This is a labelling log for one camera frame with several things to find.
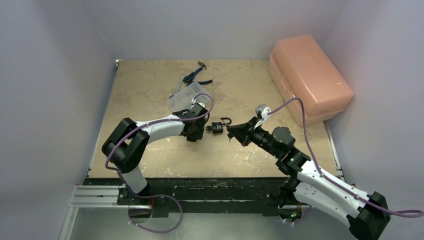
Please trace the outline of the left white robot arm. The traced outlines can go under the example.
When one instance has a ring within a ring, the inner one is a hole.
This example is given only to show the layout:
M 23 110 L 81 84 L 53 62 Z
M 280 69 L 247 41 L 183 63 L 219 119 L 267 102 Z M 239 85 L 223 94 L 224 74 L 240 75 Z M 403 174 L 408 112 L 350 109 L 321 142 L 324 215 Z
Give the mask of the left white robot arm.
M 129 187 L 129 197 L 138 205 L 149 199 L 149 184 L 139 167 L 148 144 L 168 137 L 183 136 L 196 142 L 203 138 L 208 110 L 202 103 L 151 121 L 122 119 L 106 139 L 101 152 Z

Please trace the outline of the black padlock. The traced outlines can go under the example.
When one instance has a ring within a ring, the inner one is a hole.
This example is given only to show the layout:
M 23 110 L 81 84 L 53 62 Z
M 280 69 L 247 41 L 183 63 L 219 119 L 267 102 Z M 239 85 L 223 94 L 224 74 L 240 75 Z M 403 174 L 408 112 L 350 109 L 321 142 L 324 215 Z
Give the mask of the black padlock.
M 221 117 L 221 122 L 213 122 L 211 124 L 211 131 L 214 135 L 219 135 L 224 132 L 224 127 L 229 126 L 232 123 L 232 119 L 229 117 Z

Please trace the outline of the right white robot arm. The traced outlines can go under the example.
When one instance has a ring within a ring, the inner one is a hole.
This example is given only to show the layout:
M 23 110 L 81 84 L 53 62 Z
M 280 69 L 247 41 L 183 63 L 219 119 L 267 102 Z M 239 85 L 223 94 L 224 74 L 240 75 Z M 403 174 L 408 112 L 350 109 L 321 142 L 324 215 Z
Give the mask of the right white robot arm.
M 316 207 L 348 227 L 358 240 L 377 240 L 391 220 L 381 210 L 387 201 L 378 192 L 369 194 L 333 176 L 295 147 L 295 138 L 287 127 L 272 132 L 256 126 L 257 118 L 228 126 L 230 139 L 242 146 L 253 143 L 277 159 L 276 166 L 288 179 L 276 197 L 280 207 L 295 201 Z

